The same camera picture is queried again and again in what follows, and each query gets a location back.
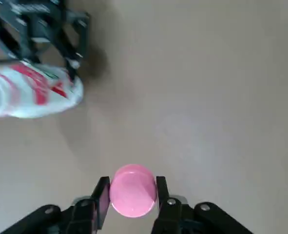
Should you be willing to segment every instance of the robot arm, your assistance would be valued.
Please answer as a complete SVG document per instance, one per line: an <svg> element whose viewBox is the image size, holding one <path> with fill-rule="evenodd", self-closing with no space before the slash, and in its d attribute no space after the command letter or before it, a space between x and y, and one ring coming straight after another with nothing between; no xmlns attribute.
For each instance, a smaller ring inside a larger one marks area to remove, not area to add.
<svg viewBox="0 0 288 234"><path fill-rule="evenodd" d="M20 41L4 27L8 23L20 35ZM79 35L78 45L72 45L63 26L69 23ZM37 42L49 42L57 48L65 60L70 78L88 51L90 16L72 12L65 0L0 0L0 48L8 59L0 62L25 60L40 63L39 56L48 46L39 50Z"/></svg>
<svg viewBox="0 0 288 234"><path fill-rule="evenodd" d="M165 177L156 177L158 218L152 234L252 234L217 205L202 202L191 208L170 197ZM110 205L110 179L101 177L89 199L61 211L45 205L1 234L92 234L101 230Z"/></svg>

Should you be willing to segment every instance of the pink cup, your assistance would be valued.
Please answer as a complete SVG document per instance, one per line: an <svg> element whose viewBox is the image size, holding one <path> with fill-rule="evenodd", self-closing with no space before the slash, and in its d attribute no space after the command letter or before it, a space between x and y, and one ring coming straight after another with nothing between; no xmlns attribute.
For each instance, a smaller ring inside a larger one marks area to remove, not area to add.
<svg viewBox="0 0 288 234"><path fill-rule="evenodd" d="M110 185L110 201L121 215L137 218L147 214L156 200L153 174L138 164L121 167Z"/></svg>

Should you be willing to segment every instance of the beige floor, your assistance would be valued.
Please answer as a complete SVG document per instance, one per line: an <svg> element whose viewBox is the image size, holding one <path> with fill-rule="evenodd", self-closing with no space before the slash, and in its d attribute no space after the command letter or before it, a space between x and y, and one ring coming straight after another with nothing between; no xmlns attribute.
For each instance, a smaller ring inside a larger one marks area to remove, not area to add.
<svg viewBox="0 0 288 234"><path fill-rule="evenodd" d="M0 119L0 231L141 163L191 205L209 200L254 233L288 233L288 0L76 8L93 15L107 68L88 77L75 109ZM101 233L150 233L156 214L134 220L110 209Z"/></svg>

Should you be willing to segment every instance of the red label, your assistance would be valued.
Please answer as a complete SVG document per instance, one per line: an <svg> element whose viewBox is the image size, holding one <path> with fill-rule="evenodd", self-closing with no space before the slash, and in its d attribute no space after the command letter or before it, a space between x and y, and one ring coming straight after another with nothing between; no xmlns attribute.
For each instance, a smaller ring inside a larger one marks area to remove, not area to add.
<svg viewBox="0 0 288 234"><path fill-rule="evenodd" d="M30 87L35 91L37 105L45 105L48 102L48 82L47 79L37 71L25 66L24 64L16 64L11 68L23 75Z"/></svg>
<svg viewBox="0 0 288 234"><path fill-rule="evenodd" d="M52 88L51 90L61 96L63 96L64 98L67 98L66 93L64 92L63 88L62 88L62 82L58 81Z"/></svg>

